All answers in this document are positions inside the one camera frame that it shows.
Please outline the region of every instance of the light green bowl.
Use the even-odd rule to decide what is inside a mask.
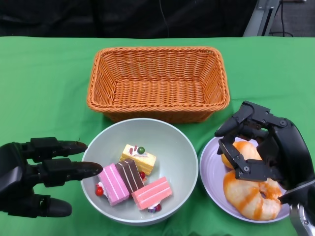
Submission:
[[[126,144],[143,146],[157,157],[145,184],[166,177],[173,195],[162,200],[162,210],[139,210],[133,199],[111,207],[105,197],[95,194],[97,177],[81,181],[85,196],[102,214],[123,224],[144,226],[158,223],[174,214],[192,193],[198,177],[198,160],[189,139],[174,126],[156,119],[137,118],[116,123],[103,130],[90,143],[82,161],[102,166],[117,163]]]

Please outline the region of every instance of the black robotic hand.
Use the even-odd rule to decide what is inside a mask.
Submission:
[[[275,117],[268,108],[244,101],[215,136],[222,137],[218,154],[224,153],[237,179],[277,181],[288,190],[280,201],[290,205],[290,218],[298,234],[315,235],[314,168],[308,148],[293,122]],[[245,161],[233,146],[235,137],[256,140],[262,161]]]
[[[78,154],[87,146],[81,142],[58,141],[56,138],[36,138],[30,142],[8,143],[0,147],[0,211],[8,215],[36,218],[71,215],[69,203],[34,193],[33,187],[62,186],[70,180],[82,180],[102,171],[93,162],[71,162],[53,157]],[[37,165],[29,165],[32,159]]]

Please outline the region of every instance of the green tablecloth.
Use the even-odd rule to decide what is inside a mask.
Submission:
[[[206,122],[176,125],[197,152],[243,100],[272,109],[300,129],[315,154],[315,39],[62,39],[0,38],[0,144],[26,142],[31,137],[90,141],[112,124],[86,105],[95,53],[116,46],[213,46],[223,55],[231,103]],[[82,155],[72,157],[81,160]],[[250,224],[223,212],[197,186],[181,209],[157,225],[137,228],[111,221],[86,200],[78,181],[63,187],[36,186],[39,194],[68,201],[67,218],[27,219],[0,213],[1,236],[295,236],[290,220]]]

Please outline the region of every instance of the wicker basket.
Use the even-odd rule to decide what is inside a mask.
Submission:
[[[209,47],[109,48],[94,60],[87,104],[112,121],[201,122],[230,101],[223,59]]]

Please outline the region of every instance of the black background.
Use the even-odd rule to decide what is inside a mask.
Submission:
[[[161,0],[169,36],[241,37],[256,0]],[[0,36],[166,38],[159,0],[0,0]]]

